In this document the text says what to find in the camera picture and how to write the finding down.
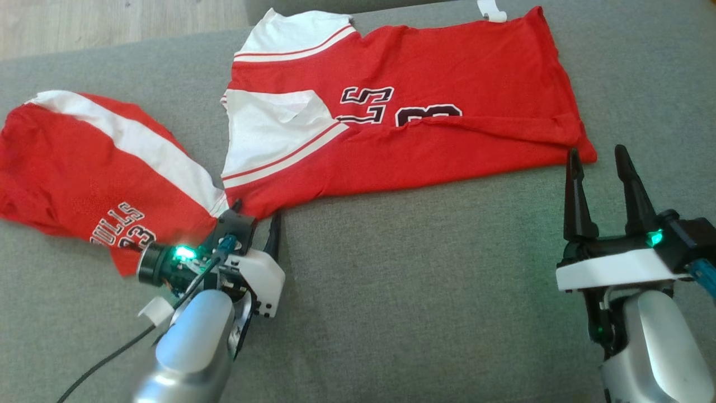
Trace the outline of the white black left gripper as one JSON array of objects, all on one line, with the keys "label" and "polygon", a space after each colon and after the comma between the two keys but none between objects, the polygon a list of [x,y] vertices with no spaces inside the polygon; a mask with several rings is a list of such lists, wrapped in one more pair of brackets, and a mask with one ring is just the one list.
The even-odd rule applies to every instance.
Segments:
[{"label": "white black left gripper", "polygon": [[[235,214],[241,214],[243,202],[237,198],[231,205]],[[243,255],[228,255],[222,265],[226,275],[240,276],[260,303],[258,314],[265,318],[274,318],[280,303],[286,275],[277,263],[279,260],[280,234],[283,212],[278,211],[271,217],[268,238],[263,251],[249,249]]]}]

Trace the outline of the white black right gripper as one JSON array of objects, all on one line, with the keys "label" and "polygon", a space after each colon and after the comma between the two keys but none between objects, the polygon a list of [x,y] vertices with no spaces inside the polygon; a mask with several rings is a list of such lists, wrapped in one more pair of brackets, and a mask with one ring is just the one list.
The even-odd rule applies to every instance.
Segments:
[{"label": "white black right gripper", "polygon": [[685,268],[671,268],[662,258],[666,245],[657,215],[626,146],[614,149],[617,176],[624,187],[624,237],[596,239],[583,189],[584,171],[577,148],[568,152],[563,209],[563,238],[569,243],[557,265],[557,287],[580,292],[587,311],[587,332],[596,344],[615,344],[617,314],[609,308],[609,290],[655,286],[672,293],[675,281],[692,281]]}]

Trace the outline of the red white basketball jersey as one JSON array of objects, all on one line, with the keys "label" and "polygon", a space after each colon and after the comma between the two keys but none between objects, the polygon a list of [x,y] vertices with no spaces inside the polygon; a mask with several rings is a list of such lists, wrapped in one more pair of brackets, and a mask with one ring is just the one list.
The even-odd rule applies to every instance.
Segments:
[{"label": "red white basketball jersey", "polygon": [[350,15],[268,10],[222,96],[222,180],[258,219],[597,153],[542,7],[509,21],[360,34]]}]

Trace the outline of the red Bulls shorts white stripe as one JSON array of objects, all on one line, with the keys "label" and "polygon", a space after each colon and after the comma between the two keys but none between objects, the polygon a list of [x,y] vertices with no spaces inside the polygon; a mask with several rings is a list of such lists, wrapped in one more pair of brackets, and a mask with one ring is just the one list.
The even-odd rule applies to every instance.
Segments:
[{"label": "red Bulls shorts white stripe", "polygon": [[105,247],[124,277],[154,242],[197,247],[228,209],[207,170],[137,104],[46,90],[0,131],[0,219]]}]

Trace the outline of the large grey sofa seat cushion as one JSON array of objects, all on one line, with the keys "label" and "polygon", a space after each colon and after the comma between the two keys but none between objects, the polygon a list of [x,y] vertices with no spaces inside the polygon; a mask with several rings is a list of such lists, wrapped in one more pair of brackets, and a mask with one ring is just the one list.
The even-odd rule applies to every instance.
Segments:
[{"label": "large grey sofa seat cushion", "polygon": [[[716,5],[542,7],[599,154],[599,232],[624,232],[617,144],[658,212],[716,224]],[[557,166],[286,210],[279,309],[222,403],[605,403],[583,299],[555,281],[564,184]],[[0,403],[56,403],[160,293],[105,248],[0,221]]]}]

